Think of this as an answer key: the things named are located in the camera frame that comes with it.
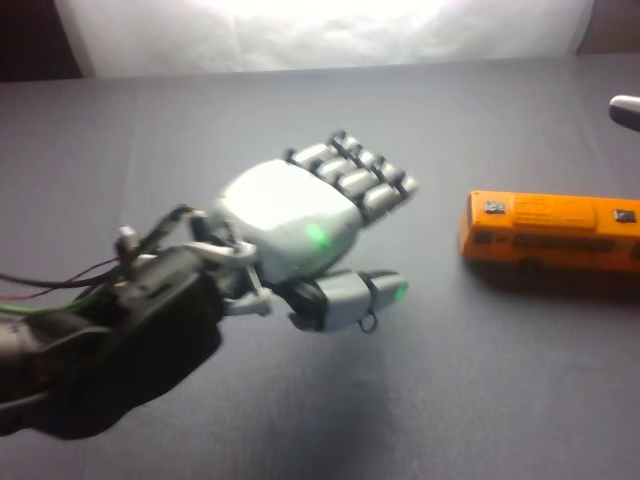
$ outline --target yellow toy bus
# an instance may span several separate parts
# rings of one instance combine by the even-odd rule
[[[640,201],[471,192],[460,225],[469,260],[640,272]]]

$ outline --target white fabric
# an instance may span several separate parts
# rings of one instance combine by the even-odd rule
[[[57,0],[88,75],[573,53],[592,0]]]

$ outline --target green light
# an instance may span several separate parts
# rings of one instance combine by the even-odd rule
[[[322,248],[327,248],[331,245],[331,239],[329,238],[329,235],[327,235],[327,233],[322,230],[319,225],[316,225],[315,223],[308,225],[306,232],[307,235],[309,235],[309,238],[311,238],[311,240],[313,240],[316,245]]]
[[[396,290],[395,299],[402,300],[406,294],[407,287],[400,287],[398,290]]]

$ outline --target back of robotic hand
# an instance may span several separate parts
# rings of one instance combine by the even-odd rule
[[[121,228],[117,267],[62,282],[89,286],[76,301],[0,321],[0,434],[103,432],[207,360],[222,343],[224,316],[269,315],[273,294],[302,330],[373,331],[376,312],[404,295],[406,280],[386,270],[327,271],[360,229],[416,187],[342,132],[245,172],[208,214],[180,206],[141,240]],[[195,241],[161,250],[185,218]]]

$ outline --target gray tablecloth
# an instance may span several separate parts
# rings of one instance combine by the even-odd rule
[[[111,431],[0,439],[0,476],[638,478],[640,307],[486,288],[456,245],[471,189],[637,197],[640,134],[607,118],[622,93],[640,56],[1,85],[5,272],[70,276],[119,224],[206,207],[337,128],[422,189],[344,262],[411,281],[376,335],[302,333],[281,304],[227,319],[218,354]]]

